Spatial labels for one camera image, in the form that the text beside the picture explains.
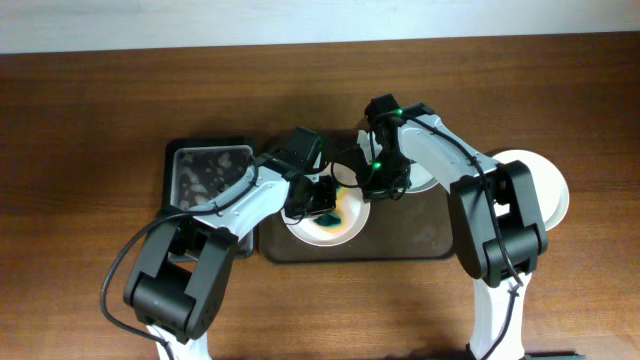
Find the pale blue plate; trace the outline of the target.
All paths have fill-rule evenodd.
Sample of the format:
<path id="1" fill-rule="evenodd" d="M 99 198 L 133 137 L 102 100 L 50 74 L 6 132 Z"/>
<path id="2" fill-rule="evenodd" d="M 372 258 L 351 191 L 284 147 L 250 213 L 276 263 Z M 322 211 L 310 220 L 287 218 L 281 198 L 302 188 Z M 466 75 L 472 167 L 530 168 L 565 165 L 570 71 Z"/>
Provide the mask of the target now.
<path id="1" fill-rule="evenodd" d="M 376 135 L 370 135 L 366 130 L 359 130 L 356 143 L 361 148 L 366 162 L 365 167 L 370 168 L 373 163 L 372 154 L 376 156 L 382 152 L 382 146 L 376 140 Z M 410 186 L 406 190 L 409 194 L 428 191 L 438 184 L 438 181 L 421 165 L 412 162 L 409 171 Z"/>

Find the green yellow scrub sponge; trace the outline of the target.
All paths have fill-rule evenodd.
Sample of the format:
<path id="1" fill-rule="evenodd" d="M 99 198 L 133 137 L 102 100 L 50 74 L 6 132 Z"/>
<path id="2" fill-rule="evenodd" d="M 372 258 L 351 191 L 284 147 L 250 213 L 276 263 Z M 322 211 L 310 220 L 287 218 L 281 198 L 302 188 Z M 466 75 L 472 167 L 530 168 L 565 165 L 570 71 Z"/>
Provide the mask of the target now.
<path id="1" fill-rule="evenodd" d="M 330 212 L 315 218 L 314 223 L 321 227 L 337 227 L 342 224 L 342 217 L 338 212 Z"/>

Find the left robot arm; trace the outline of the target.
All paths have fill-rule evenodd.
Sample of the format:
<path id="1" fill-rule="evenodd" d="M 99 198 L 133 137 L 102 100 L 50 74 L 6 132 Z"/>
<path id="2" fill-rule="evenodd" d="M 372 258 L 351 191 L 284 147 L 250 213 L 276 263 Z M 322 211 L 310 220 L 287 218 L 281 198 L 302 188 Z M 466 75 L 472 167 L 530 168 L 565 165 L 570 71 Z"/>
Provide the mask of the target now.
<path id="1" fill-rule="evenodd" d="M 211 200 L 187 210 L 170 207 L 128 242 L 144 244 L 123 300 L 145 325 L 162 359 L 206 359 L 206 333 L 225 295 L 239 241 L 265 218 L 291 210 L 314 214 L 335 202 L 333 185 L 316 179 L 326 163 L 319 150 L 280 149 L 251 158 L 244 175 Z"/>

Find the white plate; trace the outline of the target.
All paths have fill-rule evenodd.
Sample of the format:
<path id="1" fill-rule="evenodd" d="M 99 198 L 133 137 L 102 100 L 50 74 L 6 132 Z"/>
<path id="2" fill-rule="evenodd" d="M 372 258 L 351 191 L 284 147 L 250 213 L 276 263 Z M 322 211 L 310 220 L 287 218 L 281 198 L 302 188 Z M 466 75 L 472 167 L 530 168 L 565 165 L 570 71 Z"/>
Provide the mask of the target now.
<path id="1" fill-rule="evenodd" d="M 528 150 L 506 150 L 493 158 L 507 164 L 523 162 L 531 171 L 541 215 L 547 231 L 557 227 L 568 213 L 568 184 L 560 170 L 547 158 Z"/>
<path id="2" fill-rule="evenodd" d="M 299 240 L 316 247 L 332 247 L 353 239 L 365 226 L 371 204 L 363 200 L 360 188 L 336 187 L 336 208 L 322 215 L 298 220 L 289 218 L 285 211 L 280 216 L 286 228 Z"/>

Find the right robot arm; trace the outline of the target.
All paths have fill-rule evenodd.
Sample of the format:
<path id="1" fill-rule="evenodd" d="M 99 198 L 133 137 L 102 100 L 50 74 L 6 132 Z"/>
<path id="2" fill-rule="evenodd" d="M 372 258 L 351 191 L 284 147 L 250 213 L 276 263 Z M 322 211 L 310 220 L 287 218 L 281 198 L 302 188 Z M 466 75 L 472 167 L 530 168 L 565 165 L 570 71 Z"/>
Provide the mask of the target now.
<path id="1" fill-rule="evenodd" d="M 370 165 L 358 179 L 365 201 L 398 199 L 413 163 L 447 193 L 456 256 L 473 280 L 476 359 L 523 359 L 524 295 L 548 237 L 533 177 L 521 161 L 475 150 L 424 104 L 377 98 L 364 111 Z"/>

